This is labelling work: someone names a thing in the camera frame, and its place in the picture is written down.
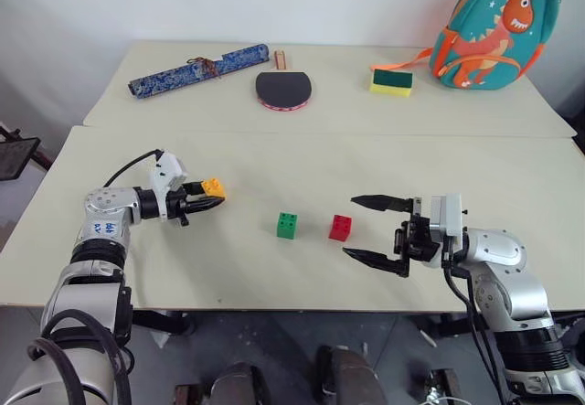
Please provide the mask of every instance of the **sponge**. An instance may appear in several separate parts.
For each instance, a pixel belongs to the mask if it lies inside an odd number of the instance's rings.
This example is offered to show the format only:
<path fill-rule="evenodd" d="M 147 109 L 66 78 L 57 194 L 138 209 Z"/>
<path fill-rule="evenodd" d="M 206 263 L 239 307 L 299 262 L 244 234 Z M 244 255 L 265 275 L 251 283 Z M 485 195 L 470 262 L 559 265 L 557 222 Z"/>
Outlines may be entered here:
<path fill-rule="evenodd" d="M 410 91 L 412 90 L 412 73 L 375 69 L 369 90 L 372 92 L 409 97 Z"/>

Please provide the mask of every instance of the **wooden paddle handle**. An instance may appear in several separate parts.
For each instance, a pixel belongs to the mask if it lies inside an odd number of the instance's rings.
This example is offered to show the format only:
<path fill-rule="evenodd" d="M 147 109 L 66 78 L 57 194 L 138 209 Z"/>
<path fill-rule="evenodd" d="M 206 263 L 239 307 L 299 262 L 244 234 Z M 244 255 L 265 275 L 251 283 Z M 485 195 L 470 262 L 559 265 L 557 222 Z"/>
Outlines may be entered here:
<path fill-rule="evenodd" d="M 286 69 L 286 59 L 282 50 L 274 52 L 274 60 L 276 61 L 276 69 Z"/>

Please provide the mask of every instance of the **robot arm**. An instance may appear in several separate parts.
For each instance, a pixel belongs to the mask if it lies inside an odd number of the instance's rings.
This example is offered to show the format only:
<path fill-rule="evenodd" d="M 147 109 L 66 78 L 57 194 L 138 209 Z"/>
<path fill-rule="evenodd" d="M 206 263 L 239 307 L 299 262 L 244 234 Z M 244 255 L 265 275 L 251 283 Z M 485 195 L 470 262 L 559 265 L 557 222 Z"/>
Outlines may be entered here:
<path fill-rule="evenodd" d="M 125 285 L 123 272 L 130 227 L 149 218 L 178 218 L 185 226 L 186 214 L 213 208 L 225 199 L 217 180 L 183 183 L 187 173 L 178 159 L 157 152 L 152 189 L 104 187 L 87 195 L 85 220 L 70 263 L 59 276 L 42 314 L 41 333 L 70 361 L 74 370 L 69 377 L 79 379 L 87 404 L 113 404 L 114 384 L 118 403 L 131 403 L 127 376 L 125 383 L 121 381 L 126 373 L 118 348 L 129 341 L 132 328 L 132 291 Z M 94 330 L 102 334 L 106 331 L 113 338 L 110 352 L 104 352 L 106 345 L 87 322 L 80 321 L 85 317 L 89 317 L 90 325 L 94 323 Z M 33 347 L 29 354 L 34 360 L 4 404 L 77 405 L 71 402 L 63 373 L 49 355 Z"/>
<path fill-rule="evenodd" d="M 585 405 L 585 389 L 557 337 L 547 293 L 527 270 L 526 248 L 516 237 L 505 230 L 464 229 L 458 194 L 433 197 L 430 218 L 420 215 L 419 197 L 376 195 L 352 201 L 379 211 L 408 212 L 410 220 L 395 233 L 398 260 L 344 249 L 351 257 L 402 277 L 409 276 L 413 259 L 470 279 L 474 301 L 494 332 L 507 385 L 519 396 L 516 403 Z"/>

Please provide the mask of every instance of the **ping pong paddle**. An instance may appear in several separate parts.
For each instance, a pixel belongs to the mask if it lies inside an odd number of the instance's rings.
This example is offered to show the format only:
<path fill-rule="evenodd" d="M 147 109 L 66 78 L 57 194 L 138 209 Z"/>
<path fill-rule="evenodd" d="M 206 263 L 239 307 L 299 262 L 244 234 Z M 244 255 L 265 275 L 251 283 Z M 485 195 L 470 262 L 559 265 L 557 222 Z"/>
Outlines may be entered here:
<path fill-rule="evenodd" d="M 311 81 L 302 72 L 286 70 L 282 50 L 274 52 L 276 71 L 264 71 L 256 78 L 259 102 L 275 111 L 294 111 L 303 107 L 311 97 Z"/>

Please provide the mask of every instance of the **black rubber paddle face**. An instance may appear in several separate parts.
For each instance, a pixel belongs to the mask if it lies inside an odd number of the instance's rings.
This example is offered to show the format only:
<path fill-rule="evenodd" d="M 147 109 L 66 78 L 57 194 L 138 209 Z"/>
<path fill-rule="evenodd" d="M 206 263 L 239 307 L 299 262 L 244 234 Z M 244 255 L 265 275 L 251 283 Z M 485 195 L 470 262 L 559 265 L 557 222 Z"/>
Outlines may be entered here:
<path fill-rule="evenodd" d="M 256 93 L 264 106 L 291 111 L 307 103 L 311 97 L 311 81 L 302 72 L 260 73 L 256 78 Z"/>

